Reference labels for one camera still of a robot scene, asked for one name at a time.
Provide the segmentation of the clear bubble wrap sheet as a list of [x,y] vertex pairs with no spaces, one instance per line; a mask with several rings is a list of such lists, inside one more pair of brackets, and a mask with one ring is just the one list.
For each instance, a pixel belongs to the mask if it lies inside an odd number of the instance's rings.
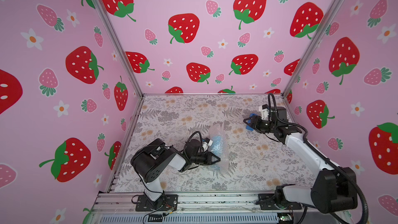
[[230,151],[229,139],[224,130],[224,123],[216,123],[210,127],[208,137],[212,141],[212,144],[208,147],[208,151],[220,158],[220,161],[207,167],[214,172],[227,174],[230,166]]

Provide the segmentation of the blue plastic wine glass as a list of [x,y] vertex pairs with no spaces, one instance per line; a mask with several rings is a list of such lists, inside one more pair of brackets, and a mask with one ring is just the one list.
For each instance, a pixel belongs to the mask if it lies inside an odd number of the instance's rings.
[[220,158],[220,162],[215,164],[220,170],[225,170],[228,165],[227,161],[227,144],[225,138],[222,134],[211,134],[210,139],[212,140],[212,145],[210,146],[210,152],[217,155]]

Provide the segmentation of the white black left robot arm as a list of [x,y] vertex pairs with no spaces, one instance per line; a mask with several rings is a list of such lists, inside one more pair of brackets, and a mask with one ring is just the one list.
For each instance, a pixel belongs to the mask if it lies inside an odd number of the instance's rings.
[[188,138],[183,149],[167,146],[161,139],[156,139],[143,147],[131,159],[131,165],[144,184],[144,194],[153,203],[165,197],[159,176],[167,167],[182,173],[199,166],[212,166],[221,158],[208,150],[212,140]]

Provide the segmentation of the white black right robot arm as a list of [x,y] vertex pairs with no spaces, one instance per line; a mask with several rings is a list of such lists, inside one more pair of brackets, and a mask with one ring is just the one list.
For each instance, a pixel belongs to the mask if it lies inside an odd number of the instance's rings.
[[299,124],[264,120],[253,115],[243,121],[260,134],[272,133],[279,142],[289,147],[312,171],[316,180],[312,187],[282,185],[274,196],[265,203],[288,207],[299,203],[313,207],[323,214],[355,209],[358,206],[359,191],[356,189],[356,175],[350,168],[342,168],[325,157],[306,139],[307,130]]

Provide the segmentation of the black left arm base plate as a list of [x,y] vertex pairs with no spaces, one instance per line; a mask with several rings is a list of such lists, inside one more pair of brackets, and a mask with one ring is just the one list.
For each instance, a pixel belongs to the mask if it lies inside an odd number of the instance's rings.
[[178,195],[160,196],[156,201],[151,201],[146,195],[139,195],[136,203],[136,212],[168,211],[178,206]]

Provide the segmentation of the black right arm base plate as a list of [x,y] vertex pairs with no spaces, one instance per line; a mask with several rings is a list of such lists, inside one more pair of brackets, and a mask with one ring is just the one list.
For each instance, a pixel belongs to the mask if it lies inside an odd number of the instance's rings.
[[283,197],[275,196],[275,194],[258,194],[258,201],[255,205],[259,205],[261,210],[301,210],[302,205],[296,202],[286,201]]

